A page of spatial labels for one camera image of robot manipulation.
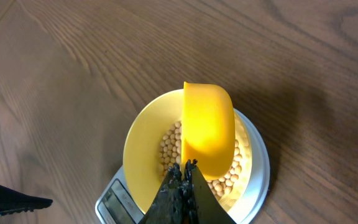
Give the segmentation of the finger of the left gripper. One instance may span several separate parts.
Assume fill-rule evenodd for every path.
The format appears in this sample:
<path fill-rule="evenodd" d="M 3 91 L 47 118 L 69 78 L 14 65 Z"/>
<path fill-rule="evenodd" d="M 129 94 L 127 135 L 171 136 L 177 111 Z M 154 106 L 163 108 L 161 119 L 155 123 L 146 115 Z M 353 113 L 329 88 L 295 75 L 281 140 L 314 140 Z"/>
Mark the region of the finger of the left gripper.
<path fill-rule="evenodd" d="M 52 199 L 22 194 L 0 185 L 0 216 L 48 208 Z"/>

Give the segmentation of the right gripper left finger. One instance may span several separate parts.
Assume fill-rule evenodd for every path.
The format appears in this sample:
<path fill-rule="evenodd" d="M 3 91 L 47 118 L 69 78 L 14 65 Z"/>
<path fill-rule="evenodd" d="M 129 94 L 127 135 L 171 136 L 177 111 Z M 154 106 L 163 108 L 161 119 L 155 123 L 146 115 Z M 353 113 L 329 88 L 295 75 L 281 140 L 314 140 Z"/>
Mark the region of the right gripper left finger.
<path fill-rule="evenodd" d="M 139 224 L 181 224 L 183 207 L 180 166 L 174 164 L 168 168 L 150 208 Z"/>

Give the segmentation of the yellow measuring scoop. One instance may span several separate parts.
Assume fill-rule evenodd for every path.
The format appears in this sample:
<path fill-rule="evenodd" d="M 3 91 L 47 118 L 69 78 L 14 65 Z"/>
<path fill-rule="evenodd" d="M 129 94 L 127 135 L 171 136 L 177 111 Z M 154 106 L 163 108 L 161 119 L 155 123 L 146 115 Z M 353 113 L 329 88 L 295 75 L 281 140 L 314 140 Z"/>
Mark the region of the yellow measuring scoop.
<path fill-rule="evenodd" d="M 195 159 L 205 179 L 218 179 L 231 167 L 234 141 L 234 108 L 227 91 L 218 85 L 185 82 L 182 162 Z"/>

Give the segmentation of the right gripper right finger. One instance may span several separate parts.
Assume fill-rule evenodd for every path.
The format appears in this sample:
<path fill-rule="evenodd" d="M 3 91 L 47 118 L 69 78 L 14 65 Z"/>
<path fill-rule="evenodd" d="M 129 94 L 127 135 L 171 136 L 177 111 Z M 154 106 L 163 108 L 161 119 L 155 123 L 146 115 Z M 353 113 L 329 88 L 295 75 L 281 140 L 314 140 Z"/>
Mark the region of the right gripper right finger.
<path fill-rule="evenodd" d="M 235 221 L 220 206 L 196 163 L 196 159 L 188 160 L 184 171 L 183 198 L 188 223 L 235 224 Z"/>

